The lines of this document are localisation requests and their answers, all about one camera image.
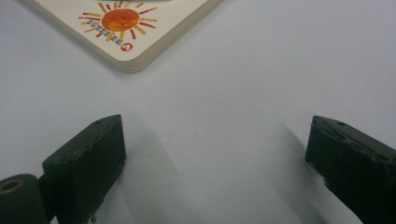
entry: screw hole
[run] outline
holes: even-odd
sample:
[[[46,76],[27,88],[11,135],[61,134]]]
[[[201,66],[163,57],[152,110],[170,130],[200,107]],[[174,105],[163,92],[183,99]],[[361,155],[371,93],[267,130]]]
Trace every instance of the screw hole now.
[[[15,179],[6,182],[3,185],[0,185],[0,194],[10,193],[23,185],[23,180]]]

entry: board book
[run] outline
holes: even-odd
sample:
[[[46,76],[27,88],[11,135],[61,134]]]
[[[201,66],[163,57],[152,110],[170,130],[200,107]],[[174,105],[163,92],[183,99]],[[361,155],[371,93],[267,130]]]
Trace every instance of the board book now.
[[[126,73],[145,68],[221,0],[26,0]]]

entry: orange sun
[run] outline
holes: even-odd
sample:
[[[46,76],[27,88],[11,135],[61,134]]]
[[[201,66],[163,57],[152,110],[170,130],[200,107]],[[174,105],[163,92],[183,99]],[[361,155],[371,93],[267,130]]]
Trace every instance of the orange sun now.
[[[86,30],[85,33],[98,31],[99,34],[97,34],[96,37],[104,35],[106,36],[106,41],[112,40],[120,44],[126,31],[129,31],[132,39],[136,39],[136,34],[134,31],[139,32],[141,35],[146,34],[146,31],[141,26],[151,29],[156,28],[154,25],[151,25],[148,22],[156,22],[157,20],[141,17],[143,14],[157,9],[156,7],[137,11],[128,8],[132,2],[127,2],[125,6],[121,8],[122,3],[123,0],[121,0],[119,3],[114,3],[113,6],[110,4],[104,5],[103,3],[98,3],[99,8],[101,8],[103,13],[105,13],[104,15],[101,13],[84,12],[82,14],[83,16],[78,18],[88,20],[82,22],[82,25],[88,24],[91,26],[91,28]],[[135,8],[140,8],[143,5],[144,3],[137,4]]]

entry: white table surface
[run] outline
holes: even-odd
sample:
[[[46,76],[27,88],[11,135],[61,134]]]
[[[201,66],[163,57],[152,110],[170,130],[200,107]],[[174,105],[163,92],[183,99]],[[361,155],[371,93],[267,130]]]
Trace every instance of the white table surface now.
[[[391,0],[226,0],[124,74],[1,1],[0,179],[42,175],[71,137],[122,114],[129,159],[98,224],[361,223],[304,152],[314,115],[396,147],[395,27]]]

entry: black plastic part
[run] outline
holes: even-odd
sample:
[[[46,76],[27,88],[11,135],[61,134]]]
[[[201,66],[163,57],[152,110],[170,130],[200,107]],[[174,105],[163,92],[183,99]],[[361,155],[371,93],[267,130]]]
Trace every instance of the black plastic part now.
[[[49,223],[35,176],[14,175],[0,181],[0,223]]]
[[[363,223],[396,223],[394,149],[344,122],[314,116],[305,160]]]
[[[99,119],[43,162],[47,186],[58,190],[63,223],[86,223],[102,204],[125,163],[120,115]]]
[[[125,164],[120,115],[99,119],[43,161],[44,174],[0,181],[0,223],[88,223]]]

